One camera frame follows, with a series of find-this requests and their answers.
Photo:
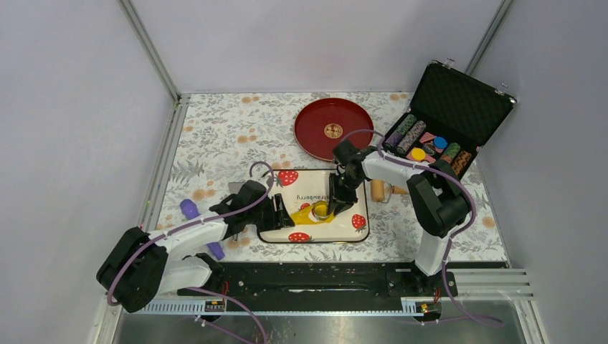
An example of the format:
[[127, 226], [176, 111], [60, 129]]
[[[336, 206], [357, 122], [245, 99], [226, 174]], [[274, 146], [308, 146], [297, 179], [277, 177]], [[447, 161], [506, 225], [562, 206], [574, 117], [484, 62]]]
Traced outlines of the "metal scraper wooden handle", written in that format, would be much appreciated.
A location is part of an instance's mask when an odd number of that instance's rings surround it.
[[229, 192], [231, 194], [237, 194], [240, 191], [241, 187], [243, 187], [243, 185], [244, 185], [243, 181], [229, 182], [228, 183]]

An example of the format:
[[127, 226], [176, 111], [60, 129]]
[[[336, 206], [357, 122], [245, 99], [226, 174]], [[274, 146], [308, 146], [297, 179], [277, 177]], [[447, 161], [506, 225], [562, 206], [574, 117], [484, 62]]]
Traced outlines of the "clear tape roll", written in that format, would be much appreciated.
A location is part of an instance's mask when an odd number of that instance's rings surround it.
[[329, 221], [333, 216], [329, 209], [329, 203], [324, 200], [317, 201], [312, 205], [311, 214], [316, 221]]

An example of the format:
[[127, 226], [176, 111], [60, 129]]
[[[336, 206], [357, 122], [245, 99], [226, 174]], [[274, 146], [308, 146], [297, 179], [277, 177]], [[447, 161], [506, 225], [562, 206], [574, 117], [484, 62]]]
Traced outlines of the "purple cylindrical tool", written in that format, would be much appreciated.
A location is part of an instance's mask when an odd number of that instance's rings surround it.
[[[187, 220], [198, 219], [197, 224], [200, 224], [201, 214], [199, 213], [197, 205], [191, 199], [184, 199], [179, 206], [181, 213]], [[207, 244], [207, 248], [217, 260], [223, 260], [225, 258], [224, 250], [219, 242], [210, 242]]]

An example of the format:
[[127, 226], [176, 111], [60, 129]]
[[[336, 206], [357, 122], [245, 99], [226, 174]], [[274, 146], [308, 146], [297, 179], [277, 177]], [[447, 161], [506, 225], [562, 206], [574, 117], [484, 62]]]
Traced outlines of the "strawberry print rectangular tray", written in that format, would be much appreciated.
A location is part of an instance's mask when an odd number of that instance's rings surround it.
[[364, 241], [370, 232], [365, 185], [356, 189], [358, 201], [351, 208], [330, 215], [328, 177], [332, 173], [328, 169], [277, 170], [271, 194], [282, 196], [295, 224], [259, 231], [258, 237], [270, 244]]

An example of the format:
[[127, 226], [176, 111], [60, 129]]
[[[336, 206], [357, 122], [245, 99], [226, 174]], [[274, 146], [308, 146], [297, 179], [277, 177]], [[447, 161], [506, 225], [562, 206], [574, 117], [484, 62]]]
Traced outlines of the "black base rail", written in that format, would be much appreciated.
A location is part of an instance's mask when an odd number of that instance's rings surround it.
[[402, 309], [403, 297], [457, 295], [454, 274], [425, 277], [410, 262], [225, 262], [207, 286], [260, 312], [373, 312]]

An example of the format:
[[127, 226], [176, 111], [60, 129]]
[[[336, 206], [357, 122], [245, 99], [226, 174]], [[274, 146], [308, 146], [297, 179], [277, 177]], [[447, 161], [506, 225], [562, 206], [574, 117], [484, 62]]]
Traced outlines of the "blue poker chip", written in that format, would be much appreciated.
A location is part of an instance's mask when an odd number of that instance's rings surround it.
[[443, 137], [440, 137], [440, 136], [436, 136], [434, 138], [434, 140], [432, 141], [432, 143], [437, 151], [442, 151], [448, 146], [448, 142]]

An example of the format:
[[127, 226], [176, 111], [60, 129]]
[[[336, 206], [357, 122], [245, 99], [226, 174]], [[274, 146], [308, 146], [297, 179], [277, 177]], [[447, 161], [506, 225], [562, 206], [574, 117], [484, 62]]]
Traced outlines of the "wooden dough roller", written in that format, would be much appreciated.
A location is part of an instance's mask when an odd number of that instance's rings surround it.
[[405, 195], [408, 191], [398, 186], [374, 179], [370, 181], [371, 200], [376, 203], [388, 203], [393, 195]]

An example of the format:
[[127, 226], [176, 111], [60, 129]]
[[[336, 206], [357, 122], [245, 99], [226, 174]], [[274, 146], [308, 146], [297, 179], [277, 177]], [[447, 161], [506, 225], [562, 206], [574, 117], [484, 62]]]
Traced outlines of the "floral tablecloth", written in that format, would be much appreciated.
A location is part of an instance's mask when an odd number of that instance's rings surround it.
[[[249, 167], [325, 168], [295, 141], [297, 114], [322, 92], [192, 95], [179, 130], [171, 175], [156, 217], [165, 229], [184, 221], [179, 208], [191, 199], [206, 209], [224, 199], [228, 185], [248, 178]], [[354, 244], [267, 244], [247, 227], [236, 239], [223, 242], [229, 261], [405, 262], [415, 258], [422, 230], [408, 196], [393, 196], [387, 204], [369, 203], [369, 232]]]

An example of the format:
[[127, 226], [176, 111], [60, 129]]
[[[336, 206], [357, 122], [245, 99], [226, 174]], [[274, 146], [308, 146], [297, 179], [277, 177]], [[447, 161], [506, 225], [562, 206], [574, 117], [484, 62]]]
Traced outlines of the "yellow poker chip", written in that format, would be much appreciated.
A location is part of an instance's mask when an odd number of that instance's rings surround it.
[[426, 152], [422, 148], [413, 148], [410, 153], [411, 157], [415, 161], [423, 161], [427, 156]]

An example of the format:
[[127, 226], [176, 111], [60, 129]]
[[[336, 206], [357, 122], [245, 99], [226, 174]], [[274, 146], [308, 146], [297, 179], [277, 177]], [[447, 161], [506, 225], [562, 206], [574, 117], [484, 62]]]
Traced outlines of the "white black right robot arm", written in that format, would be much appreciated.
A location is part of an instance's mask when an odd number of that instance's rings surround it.
[[476, 216], [472, 196], [450, 164], [413, 163], [373, 146], [358, 149], [348, 139], [333, 149], [333, 157], [342, 168], [328, 179], [328, 211], [334, 216], [357, 203], [356, 191], [364, 181], [380, 180], [408, 191], [424, 230], [411, 284], [418, 294], [431, 294], [440, 285], [437, 273], [445, 265], [452, 236], [468, 228]]

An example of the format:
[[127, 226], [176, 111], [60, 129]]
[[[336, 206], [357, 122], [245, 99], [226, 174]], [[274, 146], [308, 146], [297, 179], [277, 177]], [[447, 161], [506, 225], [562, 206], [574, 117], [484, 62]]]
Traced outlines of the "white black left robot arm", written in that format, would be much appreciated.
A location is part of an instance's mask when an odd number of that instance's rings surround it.
[[187, 222], [164, 231], [125, 231], [97, 271], [96, 280], [107, 291], [110, 305], [127, 312], [143, 309], [158, 295], [198, 287], [212, 295], [222, 287], [217, 263], [196, 255], [204, 245], [240, 233], [247, 225], [260, 232], [294, 226], [281, 194], [270, 194], [257, 181], [241, 183], [218, 204]]

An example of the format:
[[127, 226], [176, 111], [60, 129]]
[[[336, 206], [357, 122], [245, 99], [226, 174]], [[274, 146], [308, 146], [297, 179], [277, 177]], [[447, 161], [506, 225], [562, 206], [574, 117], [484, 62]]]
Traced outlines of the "black poker chip case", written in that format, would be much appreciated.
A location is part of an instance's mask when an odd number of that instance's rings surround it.
[[[513, 96], [432, 60], [382, 147], [400, 158], [411, 158], [413, 148], [426, 148], [426, 162], [448, 161], [462, 178], [516, 103]], [[433, 146], [436, 136], [448, 142], [444, 150]]]

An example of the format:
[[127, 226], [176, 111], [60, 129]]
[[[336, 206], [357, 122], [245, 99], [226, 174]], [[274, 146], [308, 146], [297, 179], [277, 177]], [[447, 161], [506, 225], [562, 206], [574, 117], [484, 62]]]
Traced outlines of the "yellow dough piece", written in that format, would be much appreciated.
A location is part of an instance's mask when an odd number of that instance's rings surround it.
[[292, 213], [290, 218], [293, 220], [295, 225], [317, 225], [317, 224], [325, 224], [331, 223], [335, 219], [335, 214], [333, 213], [332, 218], [329, 221], [316, 221], [311, 214], [312, 205], [306, 204], [305, 207], [301, 208], [299, 211]]

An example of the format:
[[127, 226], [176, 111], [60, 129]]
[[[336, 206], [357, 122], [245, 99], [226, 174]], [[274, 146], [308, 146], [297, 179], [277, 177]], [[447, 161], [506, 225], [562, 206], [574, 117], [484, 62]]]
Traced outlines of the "round red lacquer tray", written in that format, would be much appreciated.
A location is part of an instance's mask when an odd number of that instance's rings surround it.
[[365, 148], [373, 137], [373, 121], [358, 104], [330, 97], [306, 105], [296, 116], [295, 140], [309, 155], [333, 160], [333, 149], [347, 137], [357, 148]]

